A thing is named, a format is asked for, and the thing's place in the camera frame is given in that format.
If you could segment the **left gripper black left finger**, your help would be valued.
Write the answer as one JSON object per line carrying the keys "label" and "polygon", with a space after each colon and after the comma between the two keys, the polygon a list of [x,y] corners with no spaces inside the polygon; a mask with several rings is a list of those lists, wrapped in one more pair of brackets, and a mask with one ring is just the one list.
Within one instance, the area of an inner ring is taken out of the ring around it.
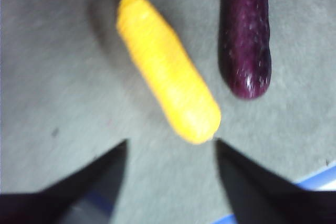
{"label": "left gripper black left finger", "polygon": [[41,191],[1,194],[1,223],[109,223],[127,156],[128,141],[123,140]]}

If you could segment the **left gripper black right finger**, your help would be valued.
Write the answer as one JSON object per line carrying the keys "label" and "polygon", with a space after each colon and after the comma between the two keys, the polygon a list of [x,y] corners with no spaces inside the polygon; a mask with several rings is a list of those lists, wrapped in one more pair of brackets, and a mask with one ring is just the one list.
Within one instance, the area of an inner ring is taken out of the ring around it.
{"label": "left gripper black right finger", "polygon": [[335,192],[303,189],[215,141],[218,173],[238,223],[335,223]]}

